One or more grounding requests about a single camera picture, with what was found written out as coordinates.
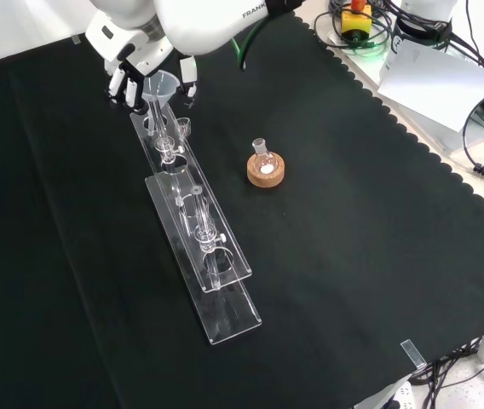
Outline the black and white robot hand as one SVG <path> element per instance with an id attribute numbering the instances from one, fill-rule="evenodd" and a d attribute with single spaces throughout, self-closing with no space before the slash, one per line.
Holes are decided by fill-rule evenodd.
<path id="1" fill-rule="evenodd" d="M 157 72 L 172 56 L 179 64 L 181 91 L 190 98 L 196 96 L 196 61 L 172 47 L 156 16 L 144 26 L 125 29 L 99 11 L 85 36 L 105 61 L 111 77 L 107 94 L 113 104 L 124 105 L 134 112 L 143 110 L 145 78 Z"/>

